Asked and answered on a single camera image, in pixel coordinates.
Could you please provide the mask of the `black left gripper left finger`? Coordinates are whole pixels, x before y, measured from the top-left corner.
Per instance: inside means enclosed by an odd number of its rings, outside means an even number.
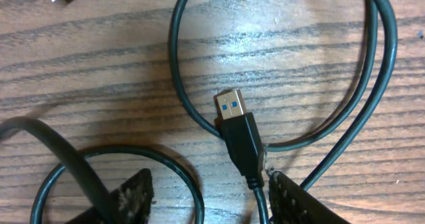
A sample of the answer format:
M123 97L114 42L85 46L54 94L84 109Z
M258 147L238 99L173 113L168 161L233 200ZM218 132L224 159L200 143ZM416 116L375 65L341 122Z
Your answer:
M110 196L118 204L125 224L146 224L154 197L150 170L141 169L113 190Z

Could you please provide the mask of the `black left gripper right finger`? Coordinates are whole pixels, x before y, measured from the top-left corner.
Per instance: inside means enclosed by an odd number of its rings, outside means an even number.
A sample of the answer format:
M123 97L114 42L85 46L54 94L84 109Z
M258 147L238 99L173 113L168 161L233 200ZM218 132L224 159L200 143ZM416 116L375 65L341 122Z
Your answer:
M280 171L269 180L274 224L349 224Z

